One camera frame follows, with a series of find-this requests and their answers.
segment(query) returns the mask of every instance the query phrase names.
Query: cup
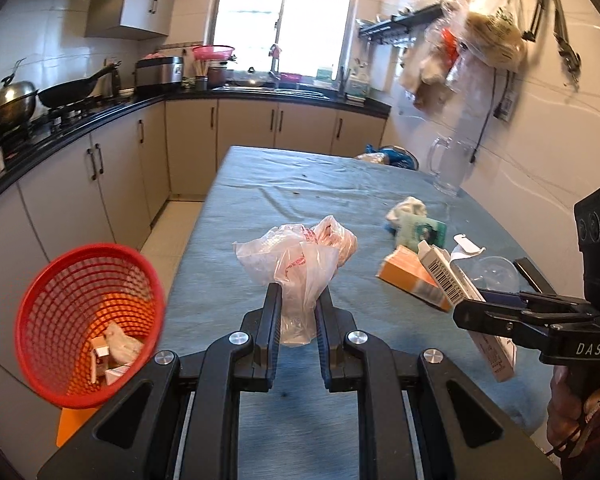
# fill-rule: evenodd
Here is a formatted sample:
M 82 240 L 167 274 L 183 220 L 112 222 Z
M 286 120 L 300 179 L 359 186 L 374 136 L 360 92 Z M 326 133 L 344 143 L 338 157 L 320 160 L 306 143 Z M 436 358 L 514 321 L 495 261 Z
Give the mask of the cup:
M 437 168 L 433 167 L 433 156 L 437 147 L 443 146 L 444 152 L 440 156 Z M 438 137 L 429 149 L 427 165 L 429 171 L 435 175 L 433 185 L 437 190 L 449 196 L 457 196 L 460 186 L 471 166 L 471 157 L 474 147 L 462 140 Z

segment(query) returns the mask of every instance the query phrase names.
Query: blue tablecloth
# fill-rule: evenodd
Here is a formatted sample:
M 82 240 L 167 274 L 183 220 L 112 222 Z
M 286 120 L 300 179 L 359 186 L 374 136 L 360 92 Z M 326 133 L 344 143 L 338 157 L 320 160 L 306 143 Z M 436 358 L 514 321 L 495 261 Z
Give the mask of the blue tablecloth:
M 234 255 L 285 223 L 313 226 L 324 216 L 358 237 L 358 251 L 330 285 L 335 306 L 361 330 L 410 353 L 439 348 L 529 433 L 542 423 L 551 368 L 538 352 L 518 349 L 516 377 L 498 384 L 467 333 L 436 310 L 376 278 L 394 249 L 386 212 L 407 196 L 446 222 L 447 249 L 466 234 L 510 260 L 525 256 L 511 236 L 471 197 L 450 198 L 414 171 L 357 160 L 277 150 L 232 148 L 200 213 L 171 289 L 160 348 L 179 355 L 204 350 L 262 306 L 266 288 L 251 283 Z M 238 467 L 241 479 L 358 478 L 356 394 L 329 394 L 315 341 L 280 351 L 268 394 L 242 394 Z

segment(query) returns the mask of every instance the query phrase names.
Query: cabinet door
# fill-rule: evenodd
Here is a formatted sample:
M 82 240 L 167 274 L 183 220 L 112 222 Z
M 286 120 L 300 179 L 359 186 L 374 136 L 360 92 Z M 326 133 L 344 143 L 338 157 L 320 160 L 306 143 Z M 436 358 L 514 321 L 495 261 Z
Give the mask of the cabinet door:
M 167 135 L 164 128 L 164 103 L 149 106 L 139 112 L 140 162 L 149 218 L 154 220 L 169 198 L 169 167 Z
M 165 36 L 169 35 L 174 1 L 175 0 L 155 0 L 150 31 Z
M 382 141 L 386 120 L 378 117 L 338 111 L 336 134 L 333 138 L 331 155 L 357 156 L 365 153 L 368 144 L 378 148 Z
M 120 25 L 153 31 L 155 0 L 124 0 Z
M 138 114 L 129 114 L 91 132 L 98 182 L 116 243 L 135 249 L 149 237 L 138 150 Z
M 222 100 L 218 107 L 218 168 L 232 146 L 274 147 L 278 103 Z
M 171 192 L 203 197 L 216 177 L 218 100 L 167 101 Z
M 17 275 L 15 270 L 5 269 L 4 272 L 11 277 Z M 8 334 L 11 340 L 12 332 L 9 327 L 1 337 L 7 339 Z M 38 470 L 58 450 L 59 420 L 59 408 L 38 397 L 0 368 L 0 450 L 24 479 L 34 480 Z
M 46 264 L 18 186 L 11 186 L 0 196 L 0 364 L 16 377 L 22 377 L 13 343 L 18 306 Z
M 332 108 L 280 103 L 276 148 L 329 155 L 336 115 Z
M 113 242 L 98 188 L 89 136 L 76 140 L 23 176 L 20 189 L 49 259 L 81 245 Z

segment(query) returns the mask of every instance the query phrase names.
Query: faucet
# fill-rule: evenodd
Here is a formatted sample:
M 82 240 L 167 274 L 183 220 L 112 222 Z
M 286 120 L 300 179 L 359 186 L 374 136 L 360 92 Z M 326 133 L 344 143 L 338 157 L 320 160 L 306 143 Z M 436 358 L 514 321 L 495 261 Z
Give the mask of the faucet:
M 280 88 L 280 52 L 282 52 L 282 49 L 280 49 L 277 43 L 274 43 L 269 48 L 269 57 L 276 60 L 274 64 L 276 70 L 272 69 L 269 71 L 269 77 L 275 81 L 275 88 Z

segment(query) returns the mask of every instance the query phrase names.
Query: rice cooker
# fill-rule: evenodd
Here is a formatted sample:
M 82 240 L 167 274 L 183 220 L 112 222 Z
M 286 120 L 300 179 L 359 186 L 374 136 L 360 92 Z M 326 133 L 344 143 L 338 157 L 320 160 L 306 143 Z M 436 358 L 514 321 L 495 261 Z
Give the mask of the rice cooker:
M 153 57 L 136 62 L 136 92 L 180 88 L 184 61 L 179 56 Z

